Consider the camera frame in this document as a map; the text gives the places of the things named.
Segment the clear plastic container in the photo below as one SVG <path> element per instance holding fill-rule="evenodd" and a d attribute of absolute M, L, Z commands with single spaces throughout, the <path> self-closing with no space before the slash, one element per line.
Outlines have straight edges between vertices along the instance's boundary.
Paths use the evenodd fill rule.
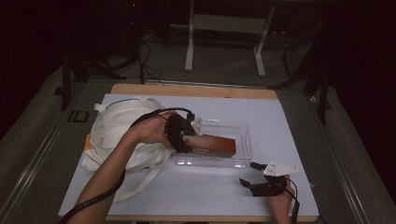
<path fill-rule="evenodd" d="M 178 165 L 245 168 L 251 160 L 248 124 L 241 121 L 202 120 L 201 131 L 205 134 L 232 138 L 236 153 L 231 158 L 203 156 L 194 153 L 177 153 Z"/>

